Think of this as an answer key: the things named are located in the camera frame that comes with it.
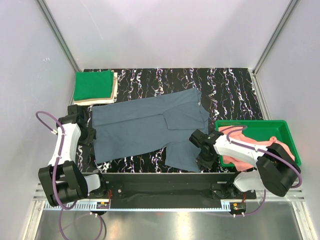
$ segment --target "pink garment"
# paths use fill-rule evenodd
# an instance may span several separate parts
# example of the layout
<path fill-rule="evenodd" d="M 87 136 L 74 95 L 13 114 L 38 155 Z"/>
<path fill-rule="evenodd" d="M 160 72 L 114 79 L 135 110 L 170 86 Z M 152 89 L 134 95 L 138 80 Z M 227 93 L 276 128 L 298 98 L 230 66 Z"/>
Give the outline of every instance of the pink garment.
<path fill-rule="evenodd" d="M 228 134 L 232 130 L 236 130 L 236 129 L 241 129 L 242 128 L 242 127 L 233 127 L 233 128 L 230 128 L 230 129 L 224 131 L 224 129 L 229 128 L 229 127 L 230 126 L 219 127 L 219 132 L 223 132 L 224 134 Z M 242 133 L 242 131 L 236 131 L 236 132 L 231 133 L 230 137 L 235 139 L 235 140 L 240 140 L 240 141 L 243 141 L 243 142 L 246 142 L 246 143 L 249 143 L 249 144 L 256 144 L 256 145 L 270 146 L 273 143 L 280 144 L 284 148 L 284 150 L 289 154 L 289 156 L 293 160 L 295 160 L 295 156 L 293 156 L 293 154 L 291 153 L 289 147 L 286 144 L 284 144 L 283 142 L 278 141 L 275 136 L 270 137 L 269 141 L 256 141 L 256 140 L 254 140 L 252 138 L 246 137 Z M 239 159 L 236 159 L 236 158 L 233 158 L 233 157 L 230 157 L 230 156 L 223 156 L 223 162 L 225 164 L 229 164 L 229 163 L 234 164 L 235 168 L 238 171 L 244 171 L 244 170 L 247 170 L 247 169 L 250 169 L 250 168 L 253 167 L 252 165 L 250 165 L 250 164 L 248 164 L 248 163 L 246 163 L 244 161 L 241 161 Z"/>

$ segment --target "metal floor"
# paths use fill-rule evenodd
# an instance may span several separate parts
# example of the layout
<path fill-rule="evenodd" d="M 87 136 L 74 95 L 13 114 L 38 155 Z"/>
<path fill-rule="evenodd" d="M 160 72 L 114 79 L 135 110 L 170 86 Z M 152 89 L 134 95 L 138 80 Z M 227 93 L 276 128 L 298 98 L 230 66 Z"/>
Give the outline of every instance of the metal floor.
<path fill-rule="evenodd" d="M 248 202 L 247 212 L 256 209 Z M 44 210 L 36 240 L 63 240 L 59 232 L 60 211 Z M 85 211 L 65 211 L 62 227 Z M 226 212 L 107 212 L 107 240 L 302 240 L 290 202 L 267 202 L 255 215 L 233 218 Z M 86 216 L 64 232 L 70 240 L 95 239 L 98 219 Z"/>

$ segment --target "white enclosure wall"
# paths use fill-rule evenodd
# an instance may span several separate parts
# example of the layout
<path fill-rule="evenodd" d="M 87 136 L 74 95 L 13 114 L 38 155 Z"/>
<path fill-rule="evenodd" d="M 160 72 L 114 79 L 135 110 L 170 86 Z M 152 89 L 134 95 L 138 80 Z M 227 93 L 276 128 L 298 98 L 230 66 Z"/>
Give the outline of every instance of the white enclosure wall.
<path fill-rule="evenodd" d="M 320 1 L 302 0 L 258 72 L 272 119 L 288 122 L 301 162 L 303 192 L 320 236 Z"/>
<path fill-rule="evenodd" d="M 34 0 L 0 1 L 0 53 L 0 238 L 18 240 L 57 139 L 35 112 L 63 116 L 75 73 Z"/>
<path fill-rule="evenodd" d="M 46 0 L 81 69 L 253 68 L 290 0 Z"/>

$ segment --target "green tray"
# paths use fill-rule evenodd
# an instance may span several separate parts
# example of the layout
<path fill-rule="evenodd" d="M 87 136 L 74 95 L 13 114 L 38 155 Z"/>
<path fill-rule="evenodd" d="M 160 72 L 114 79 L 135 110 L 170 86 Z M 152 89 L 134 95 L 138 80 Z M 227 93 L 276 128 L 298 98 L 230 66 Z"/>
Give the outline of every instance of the green tray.
<path fill-rule="evenodd" d="M 291 153 L 295 157 L 295 162 L 301 166 L 301 160 L 298 155 L 294 140 L 291 136 L 288 124 L 283 120 L 217 120 L 215 129 L 225 126 L 246 125 L 248 128 L 243 131 L 243 134 L 256 141 L 268 141 L 275 136 L 280 142 L 285 143 Z M 223 157 L 220 156 L 220 162 L 223 167 L 234 167 L 232 163 L 224 163 Z"/>

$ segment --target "folded green towel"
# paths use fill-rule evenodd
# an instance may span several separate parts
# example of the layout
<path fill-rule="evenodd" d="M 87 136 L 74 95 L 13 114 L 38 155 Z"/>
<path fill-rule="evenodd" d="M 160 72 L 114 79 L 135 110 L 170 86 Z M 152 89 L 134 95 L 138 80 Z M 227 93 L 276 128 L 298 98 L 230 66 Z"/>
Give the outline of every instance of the folded green towel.
<path fill-rule="evenodd" d="M 110 98 L 113 91 L 114 73 L 108 71 L 77 72 L 75 74 L 75 101 Z"/>

